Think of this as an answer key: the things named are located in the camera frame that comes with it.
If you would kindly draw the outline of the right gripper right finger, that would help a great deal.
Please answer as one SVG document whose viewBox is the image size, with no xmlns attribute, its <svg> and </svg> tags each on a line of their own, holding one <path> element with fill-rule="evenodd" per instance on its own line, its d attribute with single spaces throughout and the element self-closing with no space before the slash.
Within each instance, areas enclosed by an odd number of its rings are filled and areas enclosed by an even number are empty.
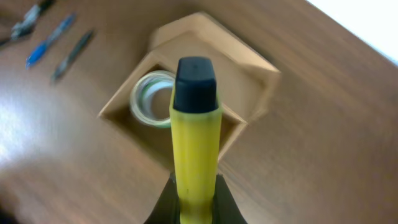
<svg viewBox="0 0 398 224">
<path fill-rule="evenodd" d="M 216 176 L 212 224 L 247 224 L 221 174 Z"/>
</svg>

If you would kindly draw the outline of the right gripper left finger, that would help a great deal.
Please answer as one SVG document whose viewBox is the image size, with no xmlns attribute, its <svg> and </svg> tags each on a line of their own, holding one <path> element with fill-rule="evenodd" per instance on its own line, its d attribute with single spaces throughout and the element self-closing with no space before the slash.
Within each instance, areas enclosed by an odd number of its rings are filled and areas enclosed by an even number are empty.
<svg viewBox="0 0 398 224">
<path fill-rule="evenodd" d="M 175 174 L 169 179 L 144 224 L 180 224 L 180 204 Z"/>
</svg>

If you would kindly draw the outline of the yellow highlighter marker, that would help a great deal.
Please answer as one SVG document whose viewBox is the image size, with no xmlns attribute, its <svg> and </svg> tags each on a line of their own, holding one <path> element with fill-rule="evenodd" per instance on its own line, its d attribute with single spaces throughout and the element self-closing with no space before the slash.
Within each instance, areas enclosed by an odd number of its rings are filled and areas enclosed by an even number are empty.
<svg viewBox="0 0 398 224">
<path fill-rule="evenodd" d="M 211 223 L 222 111 L 212 62 L 178 61 L 170 122 L 181 223 Z"/>
</svg>

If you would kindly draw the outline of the beige masking tape roll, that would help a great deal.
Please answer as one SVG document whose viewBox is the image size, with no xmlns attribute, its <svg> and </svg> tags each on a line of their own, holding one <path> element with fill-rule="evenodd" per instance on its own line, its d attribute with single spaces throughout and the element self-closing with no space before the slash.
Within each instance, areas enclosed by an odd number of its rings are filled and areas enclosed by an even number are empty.
<svg viewBox="0 0 398 224">
<path fill-rule="evenodd" d="M 141 77 L 134 85 L 130 97 L 130 111 L 142 124 L 155 128 L 169 128 L 170 118 L 158 119 L 152 112 L 152 100 L 160 90 L 172 90 L 175 83 L 173 73 L 155 70 Z"/>
</svg>

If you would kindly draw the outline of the black and grey marker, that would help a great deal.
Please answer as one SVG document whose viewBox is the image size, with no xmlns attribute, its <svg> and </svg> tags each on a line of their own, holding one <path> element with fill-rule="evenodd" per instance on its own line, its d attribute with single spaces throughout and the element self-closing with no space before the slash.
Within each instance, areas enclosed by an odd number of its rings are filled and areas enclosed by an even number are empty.
<svg viewBox="0 0 398 224">
<path fill-rule="evenodd" d="M 17 22 L 11 29 L 11 34 L 8 37 L 1 38 L 1 47 L 11 42 L 31 35 L 34 31 L 36 21 L 42 16 L 53 4 L 55 0 L 43 0 L 34 4 L 24 15 L 22 21 Z"/>
</svg>

